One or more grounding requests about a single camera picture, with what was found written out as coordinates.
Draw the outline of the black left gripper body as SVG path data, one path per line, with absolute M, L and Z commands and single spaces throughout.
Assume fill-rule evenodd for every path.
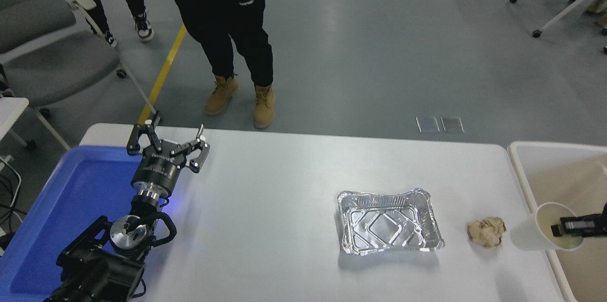
M 185 167 L 185 156 L 170 156 L 170 151 L 180 145 L 169 141 L 161 142 L 161 152 L 158 154 L 152 145 L 143 149 L 142 159 L 131 180 L 131 186 L 136 183 L 153 183 L 159 185 L 165 192 L 173 192 L 176 181 Z

